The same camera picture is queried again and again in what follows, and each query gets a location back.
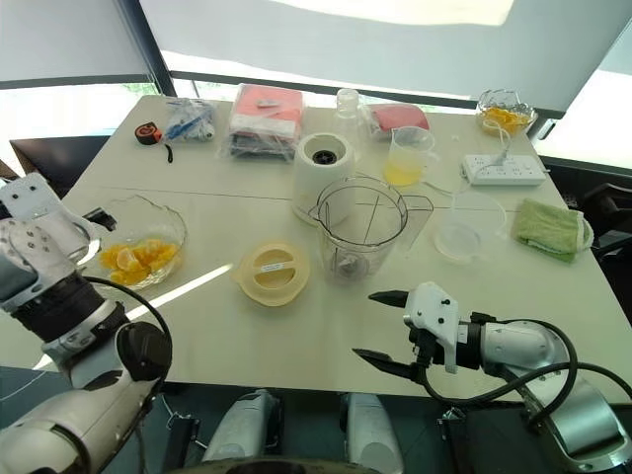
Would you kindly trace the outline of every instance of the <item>sunlight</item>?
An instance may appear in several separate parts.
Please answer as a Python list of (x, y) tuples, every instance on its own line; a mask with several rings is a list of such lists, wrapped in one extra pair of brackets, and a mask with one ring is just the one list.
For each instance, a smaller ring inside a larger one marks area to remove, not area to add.
[(514, 0), (272, 0), (303, 10), (396, 25), (502, 25)]
[(549, 136), (534, 143), (535, 150), (539, 155), (632, 168), (630, 91), (632, 75), (598, 69)]
[[(179, 296), (182, 296), (183, 294), (188, 293), (189, 291), (193, 289), (196, 289), (198, 286), (201, 286), (211, 281), (212, 279), (215, 279), (217, 277), (224, 275), (226, 272), (228, 272), (232, 268), (233, 268), (232, 264), (227, 264), (222, 267), (219, 267), (218, 269), (215, 269), (212, 272), (208, 272), (207, 274), (204, 274), (202, 276), (198, 276), (197, 278), (192, 279), (191, 281), (181, 286), (178, 286), (177, 288), (174, 288), (171, 291), (167, 291), (165, 294), (162, 294), (158, 296), (157, 298), (151, 299), (149, 302), (154, 308), (159, 308), (163, 304), (168, 303), (169, 301), (173, 301)], [(146, 307), (138, 306), (130, 311), (127, 311), (125, 315), (129, 319), (129, 321), (133, 321), (134, 319), (139, 318), (140, 316), (147, 314), (148, 312), (149, 310)], [(52, 362), (52, 359), (48, 355), (42, 355), (41, 358), (39, 359), (39, 362), (33, 367), (33, 370), (41, 370), (47, 365), (49, 365), (51, 362)]]

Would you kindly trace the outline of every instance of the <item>small glass bowl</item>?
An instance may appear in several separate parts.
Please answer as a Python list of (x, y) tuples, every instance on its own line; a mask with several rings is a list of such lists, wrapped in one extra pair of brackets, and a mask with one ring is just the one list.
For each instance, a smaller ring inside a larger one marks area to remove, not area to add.
[(500, 131), (490, 121), (497, 123), (509, 135), (523, 131), (535, 121), (535, 110), (520, 101), (516, 91), (507, 89), (487, 90), (478, 100), (476, 121), (483, 131), (499, 135)]
[(138, 290), (163, 281), (182, 262), (183, 247), (187, 241), (187, 227), (182, 216), (166, 205), (158, 205), (139, 195), (125, 199), (114, 199), (103, 206), (105, 212), (117, 221), (117, 228), (110, 232), (95, 225), (101, 238), (101, 248), (85, 266), (85, 275), (106, 278), (112, 281), (113, 269), (102, 263), (102, 254), (113, 245), (124, 245), (129, 249), (148, 239), (159, 239), (164, 244), (175, 244), (177, 250), (164, 265), (150, 271), (146, 278), (128, 288)]

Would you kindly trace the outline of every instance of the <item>yellow lid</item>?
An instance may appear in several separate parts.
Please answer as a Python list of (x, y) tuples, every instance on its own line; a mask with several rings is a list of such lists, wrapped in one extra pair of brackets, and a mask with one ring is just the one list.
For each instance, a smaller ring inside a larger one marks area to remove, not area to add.
[(270, 242), (245, 255), (232, 277), (255, 301), (283, 306), (307, 283), (309, 260), (286, 242)]

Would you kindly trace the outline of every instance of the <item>plastic bag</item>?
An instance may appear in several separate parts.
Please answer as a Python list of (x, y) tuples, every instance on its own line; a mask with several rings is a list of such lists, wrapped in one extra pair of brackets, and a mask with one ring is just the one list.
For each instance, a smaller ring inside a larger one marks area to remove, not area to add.
[(228, 154), (294, 158), (303, 95), (280, 87), (241, 84), (228, 124)]
[(375, 140), (388, 140), (402, 126), (430, 129), (424, 112), (413, 104), (374, 104), (363, 108), (368, 132)]
[(163, 135), (165, 143), (209, 141), (215, 135), (215, 105), (200, 99), (174, 99)]

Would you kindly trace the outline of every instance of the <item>green towel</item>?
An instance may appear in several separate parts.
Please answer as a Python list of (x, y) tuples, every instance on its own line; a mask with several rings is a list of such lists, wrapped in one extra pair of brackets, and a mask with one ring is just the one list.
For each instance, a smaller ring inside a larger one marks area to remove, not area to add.
[(518, 241), (564, 262), (593, 243), (593, 230), (577, 210), (525, 199), (513, 224)]

